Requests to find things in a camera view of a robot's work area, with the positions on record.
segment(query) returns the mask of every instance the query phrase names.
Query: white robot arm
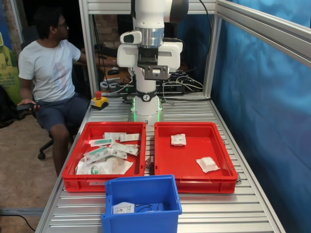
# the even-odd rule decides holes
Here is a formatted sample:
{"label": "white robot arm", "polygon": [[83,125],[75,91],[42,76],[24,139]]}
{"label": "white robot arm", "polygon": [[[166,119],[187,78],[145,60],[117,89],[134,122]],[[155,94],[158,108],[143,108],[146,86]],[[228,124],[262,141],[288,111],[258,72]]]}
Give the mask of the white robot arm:
{"label": "white robot arm", "polygon": [[180,22],[188,7],[188,0],[131,0],[134,30],[121,36],[117,62],[136,76],[132,112],[138,116],[149,119],[161,111],[156,80],[167,80],[170,70],[180,67],[183,47],[180,42],[163,42],[164,22]]}

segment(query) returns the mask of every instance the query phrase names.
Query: white package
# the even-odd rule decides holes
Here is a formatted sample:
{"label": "white package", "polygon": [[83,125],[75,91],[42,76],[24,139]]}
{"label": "white package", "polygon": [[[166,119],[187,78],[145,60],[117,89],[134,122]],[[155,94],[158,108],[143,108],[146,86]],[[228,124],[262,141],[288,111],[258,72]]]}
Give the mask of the white package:
{"label": "white package", "polygon": [[182,147],[186,145],[186,135],[177,134],[171,136],[171,144],[175,147]]}
{"label": "white package", "polygon": [[104,139],[113,138],[114,140],[120,140],[120,135],[126,133],[104,133]]}
{"label": "white package", "polygon": [[133,155],[138,155],[138,153],[139,153],[139,149],[138,148],[129,147],[128,145],[123,145],[123,144],[120,144],[120,143],[113,143],[113,144],[111,144],[109,146],[109,148],[121,150],[123,152],[129,153],[129,154],[133,154]]}
{"label": "white package", "polygon": [[110,150],[110,155],[114,155],[117,156],[119,158],[122,159],[127,159],[127,153],[123,152],[121,150],[117,150],[117,149],[112,149],[112,148],[108,148]]}
{"label": "white package", "polygon": [[109,148],[107,146],[104,146],[104,147],[99,147],[95,150],[92,150],[88,153],[85,153],[84,154],[84,157],[85,157],[84,162],[86,164],[94,163],[94,162],[110,155],[108,149]]}
{"label": "white package", "polygon": [[126,144],[126,145],[129,147],[135,147],[135,148],[140,147],[140,145],[138,145],[138,144]]}
{"label": "white package", "polygon": [[211,157],[197,159],[196,162],[198,163],[198,165],[200,165],[202,171],[204,171],[205,173],[209,171],[216,171],[219,169],[219,167],[217,167],[216,163]]}
{"label": "white package", "polygon": [[120,142],[138,141],[140,138],[140,133],[122,134],[120,135]]}
{"label": "white package", "polygon": [[85,158],[79,161],[76,175],[110,175],[112,174],[113,161],[86,164]]}
{"label": "white package", "polygon": [[135,205],[128,202],[121,202],[120,204],[113,206],[113,214],[127,214],[134,213]]}
{"label": "white package", "polygon": [[133,165],[133,162],[128,162],[113,155],[105,157],[105,161],[112,162],[112,174],[124,175]]}
{"label": "white package", "polygon": [[90,143],[91,147],[100,147],[100,146],[105,146],[105,145],[115,143],[115,140],[113,138],[95,139],[95,140],[90,140],[89,143]]}

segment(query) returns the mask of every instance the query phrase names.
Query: green poster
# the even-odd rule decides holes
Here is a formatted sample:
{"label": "green poster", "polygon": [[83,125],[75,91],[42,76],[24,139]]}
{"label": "green poster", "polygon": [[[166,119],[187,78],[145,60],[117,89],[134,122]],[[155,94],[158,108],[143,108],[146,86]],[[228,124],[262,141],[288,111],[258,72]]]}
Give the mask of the green poster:
{"label": "green poster", "polygon": [[17,104],[19,97],[19,77],[15,55],[12,51],[8,28],[0,0],[0,85]]}

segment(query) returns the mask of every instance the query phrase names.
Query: red plastic crate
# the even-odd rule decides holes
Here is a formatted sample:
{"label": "red plastic crate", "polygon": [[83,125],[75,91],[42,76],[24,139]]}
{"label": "red plastic crate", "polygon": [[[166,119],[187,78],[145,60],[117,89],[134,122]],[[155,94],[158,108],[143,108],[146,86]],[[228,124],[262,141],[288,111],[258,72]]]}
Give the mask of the red plastic crate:
{"label": "red plastic crate", "polygon": [[[186,135],[186,145],[171,145],[171,135]],[[220,168],[204,173],[196,160],[211,157]],[[173,174],[180,193],[233,193],[238,175],[222,138],[211,122],[155,124],[155,175]]]}
{"label": "red plastic crate", "polygon": [[[98,147],[91,147],[90,140],[102,139],[105,132],[114,133],[141,133],[140,141],[131,141],[122,144],[138,144],[137,156],[127,155],[127,161],[134,162],[124,175],[76,175],[75,169],[84,153]],[[146,153],[146,124],[143,122],[90,122],[87,123],[72,151],[72,154],[63,171],[65,189],[68,192],[103,192],[104,183],[117,177],[143,176],[145,171]]]}

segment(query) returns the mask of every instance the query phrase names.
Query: person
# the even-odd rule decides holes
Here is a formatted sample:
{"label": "person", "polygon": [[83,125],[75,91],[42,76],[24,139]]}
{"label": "person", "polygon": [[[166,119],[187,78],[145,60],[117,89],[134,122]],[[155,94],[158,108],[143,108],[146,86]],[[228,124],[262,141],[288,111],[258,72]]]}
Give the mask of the person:
{"label": "person", "polygon": [[[88,108],[88,101],[75,93],[71,78],[72,61],[86,64],[86,55],[67,40],[69,27],[60,8],[41,7],[34,20],[39,39],[26,46],[18,60],[19,104],[35,103],[34,95],[36,119],[54,139],[52,153],[59,175],[68,154],[65,122],[79,127]],[[106,60],[104,64],[117,66],[115,61]]]}

